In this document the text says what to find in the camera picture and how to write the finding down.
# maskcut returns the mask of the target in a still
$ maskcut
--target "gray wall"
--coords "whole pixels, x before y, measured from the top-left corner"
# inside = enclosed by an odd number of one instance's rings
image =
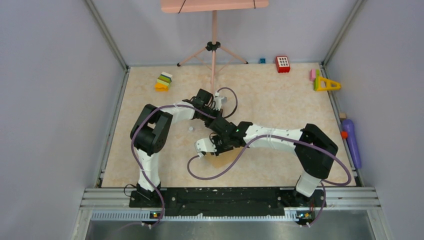
[[[355,0],[269,0],[257,9],[218,12],[218,41],[251,63],[288,55],[322,61]],[[94,0],[129,65],[176,64],[212,39],[212,13],[164,13],[160,0]],[[211,55],[200,55],[205,61]],[[231,57],[217,52],[217,61]]]
[[[69,239],[123,71],[82,0],[0,2],[0,239]]]
[[[423,239],[424,1],[368,1],[329,65],[395,239]]]

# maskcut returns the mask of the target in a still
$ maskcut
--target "yellow toy block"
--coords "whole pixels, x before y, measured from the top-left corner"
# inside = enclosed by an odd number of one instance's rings
[[[156,89],[156,92],[166,92],[166,91],[168,91],[168,86],[163,85],[162,83],[157,82],[154,85],[154,89]]]
[[[341,88],[342,85],[339,82],[327,79],[322,76],[316,76],[313,83],[313,90],[315,91],[334,91],[340,90]]]
[[[156,92],[168,92],[168,88],[155,88]]]

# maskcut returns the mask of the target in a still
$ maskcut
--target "tripod stand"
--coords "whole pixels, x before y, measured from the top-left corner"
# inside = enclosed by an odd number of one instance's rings
[[[222,69],[224,69],[234,59],[238,59],[242,63],[248,64],[248,62],[246,60],[244,60],[241,56],[239,56],[239,55],[235,54],[234,52],[230,51],[228,48],[222,46],[219,41],[217,41],[217,11],[214,10],[214,11],[212,11],[212,41],[208,42],[205,47],[202,47],[199,51],[195,52],[193,55],[187,57],[186,59],[184,59],[183,61],[177,63],[176,65],[178,67],[180,67],[181,65],[183,65],[184,63],[186,63],[187,61],[189,61],[192,58],[198,59],[202,64],[204,64],[206,67],[208,67],[212,71],[212,74],[210,76],[210,88],[211,88],[211,91],[210,92],[211,93],[214,93],[216,51],[219,48],[222,49],[222,50],[224,50],[228,54],[230,54],[232,56],[232,58],[220,70],[218,70],[216,73],[219,73]],[[209,67],[203,60],[201,60],[199,57],[197,57],[197,55],[200,54],[203,51],[212,52],[212,66],[211,67]]]

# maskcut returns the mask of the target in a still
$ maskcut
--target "purple toy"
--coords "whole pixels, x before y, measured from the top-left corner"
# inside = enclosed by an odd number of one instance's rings
[[[350,119],[345,119],[342,123],[343,131],[347,132],[347,145],[349,146],[350,155],[352,156],[353,165],[355,168],[362,167],[361,157],[359,156],[357,138],[355,137],[354,122]]]

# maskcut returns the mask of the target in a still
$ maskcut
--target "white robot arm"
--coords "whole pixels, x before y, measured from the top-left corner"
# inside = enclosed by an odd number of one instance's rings
[[[204,90],[201,90],[199,91],[197,96],[193,97],[191,100],[184,100],[178,102],[174,104],[175,107],[165,108],[158,114],[156,114],[156,116],[152,117],[156,118],[156,120],[154,120],[154,123],[156,124],[154,129],[148,126],[142,128],[142,130],[138,134],[140,135],[140,139],[136,141],[137,144],[134,145],[136,148],[138,159],[144,168],[143,170],[140,169],[140,177],[138,180],[138,185],[142,189],[150,192],[154,191],[153,186],[150,185],[149,182],[146,180],[145,176],[143,175],[143,172],[148,177],[148,179],[155,185],[155,187],[157,187],[161,183],[158,173],[160,155],[159,151],[165,144],[166,136],[168,135],[170,125],[179,123],[183,120],[201,118],[202,115],[196,114],[194,108],[201,109],[202,111],[208,112],[211,115],[218,115],[220,113],[222,105],[227,101],[227,98],[220,96],[218,92],[215,93],[215,96],[212,100],[213,102],[210,102],[210,99],[212,99],[212,95]],[[135,123],[134,128],[131,131],[131,138],[133,137],[135,130],[140,126],[140,123],[155,108],[156,107],[152,105],[146,105],[146,107],[141,112],[137,122]],[[149,135],[152,134],[153,136],[150,137],[151,142],[149,142],[147,146],[143,146],[146,145],[146,142],[143,141],[142,138],[149,139]],[[161,145],[161,147],[157,151],[151,151],[151,149],[155,148],[154,145]]]
[[[302,134],[302,129],[276,129],[253,124],[247,128],[245,136],[243,137],[243,141],[247,144],[254,138],[261,135],[281,136],[299,141],[302,137]],[[195,147],[198,153],[212,153],[214,155],[219,154],[217,151],[220,148],[219,146],[217,147],[215,145],[214,139],[209,137],[198,140],[195,144]],[[259,138],[252,142],[249,145],[249,148],[269,148],[289,152],[296,155],[296,145],[293,142],[272,137]],[[304,170],[299,180],[297,181],[295,189],[298,193],[309,198],[314,193],[317,185],[320,184],[321,180],[321,178],[314,177]]]
[[[249,147],[270,148],[296,154],[304,169],[297,181],[296,191],[309,198],[320,181],[328,177],[333,165],[333,159],[310,147],[271,136],[280,136],[313,144],[327,150],[333,155],[338,151],[337,145],[316,125],[309,123],[305,128],[292,130],[262,127],[246,121],[235,125],[222,117],[221,107],[224,102],[226,102],[225,97],[221,97],[219,94],[213,96],[211,93],[200,89],[197,96],[192,97],[190,100],[183,100],[177,103],[175,107],[156,112],[148,121],[151,124],[155,124],[154,128],[147,126],[147,124],[141,128],[137,136],[135,136],[134,147],[137,150],[145,175],[155,187],[159,186],[161,182],[158,175],[159,151],[166,142],[170,125],[182,120],[201,119],[204,121],[205,126],[211,129],[216,135],[211,138],[198,140],[195,143],[198,153],[202,153],[203,155],[211,153],[218,156],[234,148],[244,147],[260,135],[270,136],[255,140]],[[178,107],[177,105],[185,105],[191,108]],[[200,114],[192,108],[200,110],[211,117]],[[140,126],[140,123],[154,109],[156,107],[153,105],[148,104],[145,106],[131,131],[131,138],[133,138],[133,134]],[[141,171],[137,191],[148,198],[148,195],[151,194],[154,188],[148,183]]]

